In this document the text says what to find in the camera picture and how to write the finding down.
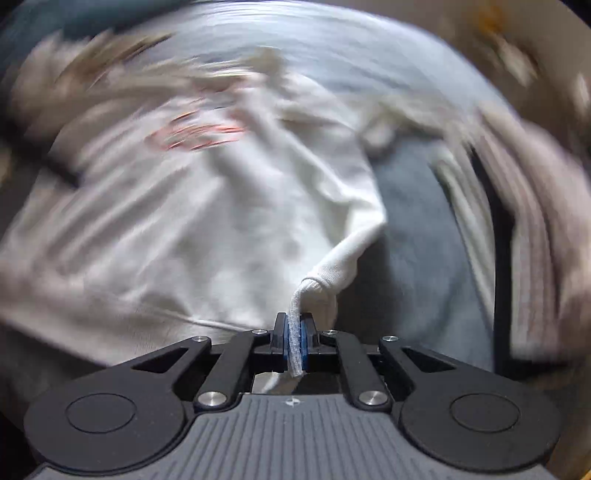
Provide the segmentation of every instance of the white fabric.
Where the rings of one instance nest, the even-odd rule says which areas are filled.
[[[540,350],[562,359],[591,347],[591,186],[581,165],[540,127],[498,105],[482,115],[514,153],[544,212],[558,285],[557,313],[540,332]]]
[[[117,50],[94,51],[106,48]],[[37,180],[0,247],[0,316],[104,364],[269,329],[290,305],[292,326],[311,311],[331,327],[336,294],[385,224],[353,111],[272,50],[210,66],[66,69],[89,50],[45,40],[15,82],[31,135],[57,135],[53,151],[84,184]],[[151,141],[194,108],[179,125],[245,132],[197,151]]]
[[[466,144],[459,132],[448,129],[446,144],[433,158],[432,168],[447,187],[466,253],[474,273],[476,288],[488,320],[495,314],[495,237],[491,209],[482,185],[470,163]]]

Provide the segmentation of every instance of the pile of clothes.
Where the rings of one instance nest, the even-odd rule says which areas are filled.
[[[84,183],[41,176],[2,240],[0,316],[13,327],[115,364],[270,328],[288,310],[300,375],[300,313],[333,326],[337,294],[387,224],[368,155],[421,131],[441,138],[431,168],[495,334],[514,358],[588,351],[591,190],[546,133],[502,105],[466,115],[427,96],[337,95],[270,48],[124,63],[163,38],[54,35],[18,70],[13,115]]]

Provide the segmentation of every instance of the beige cloth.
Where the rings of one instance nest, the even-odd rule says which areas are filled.
[[[558,344],[556,288],[544,214],[511,153],[486,126],[475,149],[501,201],[513,213],[511,241],[511,352],[517,358],[548,358]]]
[[[547,353],[559,358],[591,347],[591,189],[576,160],[541,128],[495,105],[483,117],[514,152],[545,214],[556,269],[557,319],[540,325]]]

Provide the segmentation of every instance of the metal screw head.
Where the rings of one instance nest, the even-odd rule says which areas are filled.
[[[227,399],[222,392],[205,392],[197,397],[197,401],[206,407],[217,407]]]
[[[368,390],[359,394],[359,401],[366,405],[383,405],[388,401],[388,396],[378,390]]]

